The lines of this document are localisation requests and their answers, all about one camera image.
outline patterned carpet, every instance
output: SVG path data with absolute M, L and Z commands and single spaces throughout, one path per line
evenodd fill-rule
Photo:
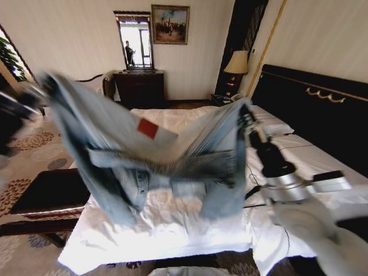
M 36 116 L 10 146 L 12 157 L 0 163 L 0 224 L 26 220 L 9 215 L 28 185 L 38 173 L 45 170 L 69 168 L 72 158 L 62 145 L 61 137 L 47 111 L 45 117 Z M 72 276 L 69 269 L 57 263 L 60 248 L 38 235 L 0 237 L 0 275 L 3 276 Z M 120 263 L 116 266 L 100 266 L 86 275 L 148 275 L 156 267 L 212 266 L 227 269 L 236 275 L 259 275 L 251 250 L 244 253 L 222 252 L 160 261 Z M 295 275 L 288 260 L 278 264 L 271 275 Z

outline pillow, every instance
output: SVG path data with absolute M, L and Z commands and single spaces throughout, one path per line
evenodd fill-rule
M 276 118 L 259 106 L 253 105 L 252 111 L 257 120 L 261 122 L 267 134 L 271 136 L 283 136 L 294 132 L 294 129 L 292 129 L 290 125 Z

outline wooden bench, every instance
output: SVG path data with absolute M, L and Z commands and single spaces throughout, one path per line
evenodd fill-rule
M 17 221 L 0 225 L 0 236 L 38 234 L 57 247 L 64 247 L 63 240 L 57 232 L 72 231 L 77 218 L 70 220 Z
M 76 168 L 43 171 L 10 210 L 33 221 L 0 225 L 0 236 L 38 234 L 63 247 L 65 241 L 56 233 L 74 229 L 89 196 Z

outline denim jeans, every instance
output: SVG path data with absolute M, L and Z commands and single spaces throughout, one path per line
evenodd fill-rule
M 147 193 L 202 200 L 208 219 L 240 212 L 245 196 L 243 99 L 193 122 L 180 134 L 158 127 L 140 132 L 141 118 L 79 83 L 45 75 L 50 106 L 79 172 L 113 223 L 133 225 Z

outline framed painting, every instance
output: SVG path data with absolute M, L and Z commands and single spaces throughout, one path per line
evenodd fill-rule
M 152 5 L 155 44 L 187 44 L 188 6 Z

